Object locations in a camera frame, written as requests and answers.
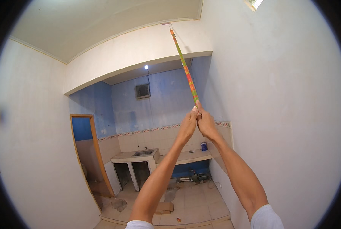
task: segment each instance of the stainless steel sink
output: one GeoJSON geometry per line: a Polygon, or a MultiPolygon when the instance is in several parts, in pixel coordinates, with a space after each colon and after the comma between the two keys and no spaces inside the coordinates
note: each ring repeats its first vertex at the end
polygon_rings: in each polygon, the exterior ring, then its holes
{"type": "Polygon", "coordinates": [[[137,151],[136,153],[134,153],[134,155],[132,155],[132,157],[143,156],[143,155],[150,155],[150,154],[154,153],[154,151],[155,151],[155,149],[144,150],[144,151],[137,151]]]}

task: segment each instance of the paint can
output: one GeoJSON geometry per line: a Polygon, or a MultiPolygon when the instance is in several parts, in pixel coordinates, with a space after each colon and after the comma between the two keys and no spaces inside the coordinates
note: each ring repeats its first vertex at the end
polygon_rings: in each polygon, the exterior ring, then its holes
{"type": "Polygon", "coordinates": [[[201,150],[206,151],[207,150],[207,143],[205,141],[201,142],[201,150]]]}

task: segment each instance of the wooden door frame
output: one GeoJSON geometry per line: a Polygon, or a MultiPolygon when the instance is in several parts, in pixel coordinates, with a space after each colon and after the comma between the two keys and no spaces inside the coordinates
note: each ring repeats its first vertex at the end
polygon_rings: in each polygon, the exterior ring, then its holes
{"type": "MultiPolygon", "coordinates": [[[[103,175],[104,178],[104,182],[107,185],[107,188],[109,190],[109,193],[114,197],[114,192],[111,186],[111,183],[109,182],[106,170],[104,169],[104,163],[103,163],[103,159],[102,159],[102,155],[100,154],[100,149],[99,149],[99,143],[98,143],[98,139],[97,139],[97,132],[95,131],[95,123],[94,123],[94,115],[89,115],[89,114],[70,114],[70,122],[71,122],[71,131],[73,134],[73,141],[74,141],[74,146],[75,146],[75,152],[76,152],[76,156],[78,158],[78,162],[79,165],[81,167],[81,162],[80,162],[80,158],[79,158],[79,154],[78,154],[78,150],[76,148],[76,142],[75,142],[75,136],[74,136],[74,129],[73,129],[73,119],[72,118],[89,118],[90,120],[90,129],[92,131],[92,137],[93,137],[93,142],[94,142],[94,149],[95,149],[95,154],[97,156],[98,159],[98,163],[99,163],[99,167],[100,167],[100,171],[103,175]]],[[[89,187],[88,181],[85,178],[84,172],[83,172],[83,176],[86,182],[86,185],[88,186],[88,189],[90,191],[90,193],[93,196],[92,190],[89,187]]]]}

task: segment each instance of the hand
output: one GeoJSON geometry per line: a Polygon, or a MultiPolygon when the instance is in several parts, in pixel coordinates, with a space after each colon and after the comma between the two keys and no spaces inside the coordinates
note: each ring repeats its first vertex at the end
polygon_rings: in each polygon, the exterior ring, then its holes
{"type": "Polygon", "coordinates": [[[215,127],[214,117],[205,111],[199,100],[196,101],[200,115],[197,116],[197,126],[201,134],[209,140],[215,140],[220,136],[215,127]]]}
{"type": "Polygon", "coordinates": [[[191,138],[196,128],[197,107],[193,107],[192,111],[187,113],[181,122],[181,127],[177,134],[176,141],[186,144],[191,138]]]}

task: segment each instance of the white t-shirt sleeve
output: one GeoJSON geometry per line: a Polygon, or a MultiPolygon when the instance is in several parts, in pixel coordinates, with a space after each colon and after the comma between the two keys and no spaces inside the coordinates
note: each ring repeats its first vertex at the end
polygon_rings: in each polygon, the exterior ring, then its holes
{"type": "Polygon", "coordinates": [[[283,222],[271,205],[260,207],[252,216],[251,229],[284,229],[283,222]]]}
{"type": "Polygon", "coordinates": [[[126,229],[154,229],[154,226],[146,221],[132,220],[127,223],[126,229]]]}

